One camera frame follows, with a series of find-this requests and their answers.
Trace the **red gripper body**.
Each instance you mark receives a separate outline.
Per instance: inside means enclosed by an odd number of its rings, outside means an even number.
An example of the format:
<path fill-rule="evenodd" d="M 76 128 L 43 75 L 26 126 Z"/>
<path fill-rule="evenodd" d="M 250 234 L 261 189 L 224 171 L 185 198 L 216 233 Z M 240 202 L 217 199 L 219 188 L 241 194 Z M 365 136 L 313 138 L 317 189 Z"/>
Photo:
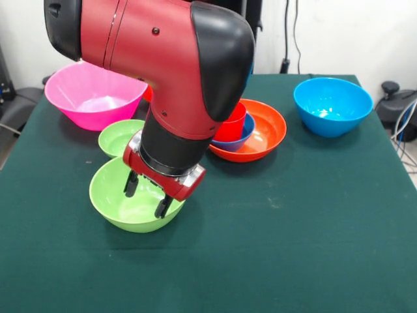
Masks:
<path fill-rule="evenodd" d="M 133 143 L 129 143 L 126 146 L 122 159 L 124 163 L 130 167 L 130 171 L 134 170 L 138 176 L 142 175 L 144 178 L 152 181 L 153 184 L 160 187 L 165 194 L 168 194 L 177 201 L 188 199 L 200 185 L 206 174 L 206 169 L 198 164 L 185 176 L 168 177 L 162 175 L 145 164 L 139 153 L 134 151 Z"/>

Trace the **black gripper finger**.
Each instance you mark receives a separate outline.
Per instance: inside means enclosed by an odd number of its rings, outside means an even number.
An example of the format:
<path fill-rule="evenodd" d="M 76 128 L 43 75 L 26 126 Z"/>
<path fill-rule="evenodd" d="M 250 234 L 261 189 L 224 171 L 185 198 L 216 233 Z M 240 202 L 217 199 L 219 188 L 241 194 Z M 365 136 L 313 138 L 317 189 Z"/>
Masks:
<path fill-rule="evenodd" d="M 138 174 L 134 170 L 131 170 L 128 174 L 128 178 L 124 187 L 124 194 L 127 198 L 133 197 L 136 193 L 138 181 Z"/>
<path fill-rule="evenodd" d="M 169 196 L 168 194 L 166 194 L 165 197 L 162 200 L 160 200 L 154 212 L 154 216 L 156 218 L 165 218 L 172 202 L 173 202 L 173 198 Z"/>

